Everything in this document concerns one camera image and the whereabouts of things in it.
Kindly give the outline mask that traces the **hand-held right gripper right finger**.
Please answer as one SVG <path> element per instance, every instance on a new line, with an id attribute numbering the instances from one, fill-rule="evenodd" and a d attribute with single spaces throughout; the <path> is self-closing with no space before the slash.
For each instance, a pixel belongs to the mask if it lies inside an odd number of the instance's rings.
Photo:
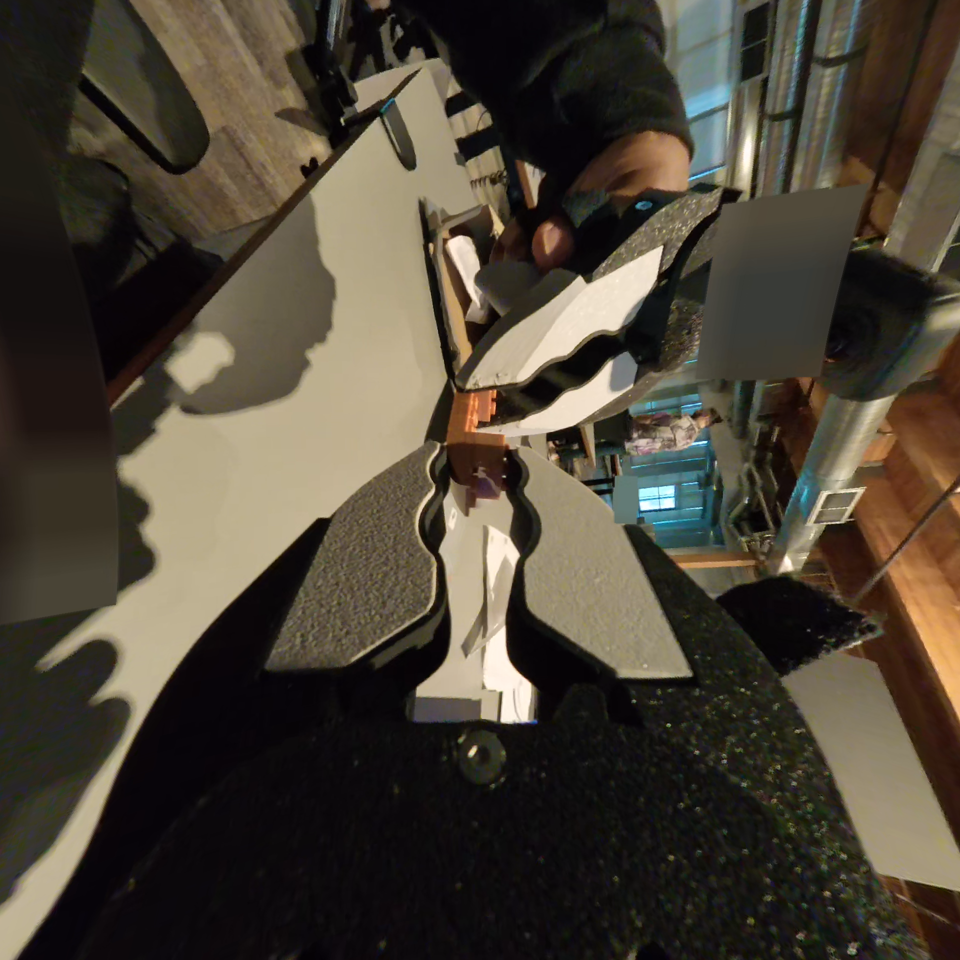
<path id="1" fill-rule="evenodd" d="M 624 525 L 610 506 L 531 448 L 514 517 L 520 611 L 575 655 L 619 681 L 687 681 L 693 671 Z"/>

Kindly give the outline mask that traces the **white vent grille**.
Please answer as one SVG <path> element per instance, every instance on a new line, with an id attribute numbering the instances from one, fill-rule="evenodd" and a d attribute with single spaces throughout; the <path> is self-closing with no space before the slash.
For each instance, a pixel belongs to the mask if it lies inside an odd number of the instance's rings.
<path id="1" fill-rule="evenodd" d="M 849 522 L 865 491 L 865 486 L 819 491 L 810 502 L 805 525 L 823 526 Z"/>

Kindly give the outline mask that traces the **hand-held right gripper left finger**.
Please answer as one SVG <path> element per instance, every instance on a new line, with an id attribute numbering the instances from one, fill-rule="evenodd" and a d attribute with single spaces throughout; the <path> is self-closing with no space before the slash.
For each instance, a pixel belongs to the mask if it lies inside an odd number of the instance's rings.
<path id="1" fill-rule="evenodd" d="M 279 626 L 268 672 L 381 669 L 434 642 L 448 613 L 448 489 L 447 454 L 428 440 L 342 503 Z"/>

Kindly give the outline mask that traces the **open cardboard box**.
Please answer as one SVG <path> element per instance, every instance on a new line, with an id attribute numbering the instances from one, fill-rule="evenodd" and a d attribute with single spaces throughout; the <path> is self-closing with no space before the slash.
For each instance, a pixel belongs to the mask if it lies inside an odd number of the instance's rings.
<path id="1" fill-rule="evenodd" d="M 489 266 L 489 259 L 499 235 L 502 223 L 497 212 L 486 203 L 476 205 L 458 214 L 445 210 L 433 212 L 428 217 L 426 242 L 428 261 L 436 278 L 443 337 L 453 372 L 458 372 L 469 359 L 489 328 L 540 282 L 538 268 L 525 261 L 506 260 Z M 478 281 L 488 295 L 493 307 L 493 316 L 486 326 L 466 321 L 469 298 L 447 253 L 447 243 L 452 235 L 466 234 L 476 244 L 482 268 Z"/>

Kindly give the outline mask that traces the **white paper wrap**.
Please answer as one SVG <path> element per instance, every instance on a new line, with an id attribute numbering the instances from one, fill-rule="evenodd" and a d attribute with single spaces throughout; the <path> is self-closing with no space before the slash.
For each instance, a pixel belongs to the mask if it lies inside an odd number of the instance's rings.
<path id="1" fill-rule="evenodd" d="M 494 307 L 479 284 L 482 263 L 474 239 L 467 234 L 452 235 L 446 243 L 446 252 L 468 297 L 465 320 L 486 327 L 494 316 Z"/>

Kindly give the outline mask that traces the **person's left hand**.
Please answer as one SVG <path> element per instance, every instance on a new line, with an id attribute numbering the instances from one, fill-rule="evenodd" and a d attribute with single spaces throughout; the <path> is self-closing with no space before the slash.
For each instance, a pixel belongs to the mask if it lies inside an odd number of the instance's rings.
<path id="1" fill-rule="evenodd" d="M 620 210 L 648 190 L 682 193 L 690 181 L 691 152 L 680 138 L 658 131 L 629 134 L 589 162 L 566 189 L 568 196 L 598 191 Z M 533 262 L 542 273 L 563 267 L 575 250 L 574 227 L 560 209 L 529 233 L 518 220 L 505 226 L 488 261 Z"/>

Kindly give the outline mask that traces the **crumpled white paper bags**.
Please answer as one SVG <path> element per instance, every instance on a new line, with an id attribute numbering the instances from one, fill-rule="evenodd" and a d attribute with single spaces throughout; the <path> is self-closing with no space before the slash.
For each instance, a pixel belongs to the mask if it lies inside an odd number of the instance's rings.
<path id="1" fill-rule="evenodd" d="M 507 605 L 519 560 L 505 497 L 470 507 L 458 487 L 444 501 L 441 545 L 451 617 L 450 695 L 478 700 L 484 718 L 535 721 L 536 693 L 507 653 Z"/>

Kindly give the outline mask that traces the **silver ventilation duct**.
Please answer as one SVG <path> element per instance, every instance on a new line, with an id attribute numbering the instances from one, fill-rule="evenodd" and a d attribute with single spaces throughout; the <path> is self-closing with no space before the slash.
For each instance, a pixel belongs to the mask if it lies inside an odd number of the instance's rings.
<path id="1" fill-rule="evenodd" d="M 884 428 L 889 427 L 887 416 L 897 397 L 895 394 L 854 401 L 837 397 L 818 380 L 801 378 L 799 386 L 805 388 L 802 410 L 810 414 L 813 432 L 765 560 L 766 572 L 773 575 L 798 574 L 831 526 L 806 525 L 811 500 L 823 490 L 864 486 L 857 476 L 861 467 L 869 463 L 870 450 L 881 444 L 889 451 L 893 445 L 885 439 Z"/>
<path id="2" fill-rule="evenodd" d="M 837 183 L 877 6 L 875 1 L 774 2 L 759 196 Z"/>

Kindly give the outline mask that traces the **grey office chair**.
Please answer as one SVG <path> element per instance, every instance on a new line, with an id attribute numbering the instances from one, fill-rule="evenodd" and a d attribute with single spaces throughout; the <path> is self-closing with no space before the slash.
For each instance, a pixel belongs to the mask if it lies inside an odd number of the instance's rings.
<path id="1" fill-rule="evenodd" d="M 95 1 L 80 92 L 168 174 L 196 168 L 210 131 L 161 42 L 129 1 Z"/>

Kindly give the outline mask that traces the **brown toy brick assembly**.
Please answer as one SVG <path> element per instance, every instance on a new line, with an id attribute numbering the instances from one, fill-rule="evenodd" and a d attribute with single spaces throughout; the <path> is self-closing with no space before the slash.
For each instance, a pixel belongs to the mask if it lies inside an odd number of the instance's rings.
<path id="1" fill-rule="evenodd" d="M 510 470 L 511 449 L 501 434 L 482 432 L 497 412 L 498 392 L 456 390 L 445 438 L 451 480 L 462 488 L 464 512 L 480 500 L 497 500 Z"/>

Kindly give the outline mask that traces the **person's left forearm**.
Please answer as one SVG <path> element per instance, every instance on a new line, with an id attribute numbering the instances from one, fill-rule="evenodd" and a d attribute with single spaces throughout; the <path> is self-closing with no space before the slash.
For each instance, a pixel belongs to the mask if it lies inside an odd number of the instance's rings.
<path id="1" fill-rule="evenodd" d="M 569 188 L 603 151 L 633 135 L 665 135 L 693 160 L 657 2 L 395 5 L 439 41 L 461 88 L 546 186 Z"/>

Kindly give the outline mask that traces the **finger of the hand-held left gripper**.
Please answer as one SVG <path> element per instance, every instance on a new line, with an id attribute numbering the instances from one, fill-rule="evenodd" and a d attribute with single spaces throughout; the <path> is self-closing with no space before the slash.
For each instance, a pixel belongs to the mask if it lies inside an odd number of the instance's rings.
<path id="1" fill-rule="evenodd" d="M 482 434 L 545 435 L 580 426 L 636 381 L 639 365 L 627 350 L 605 347 L 546 367 L 529 383 L 497 390 L 495 412 Z"/>
<path id="2" fill-rule="evenodd" d="M 563 268 L 539 273 L 519 261 L 482 267 L 474 284 L 499 318 L 462 363 L 457 388 L 523 386 L 594 338 L 626 330 L 654 291 L 664 252 L 656 246 L 593 279 Z"/>

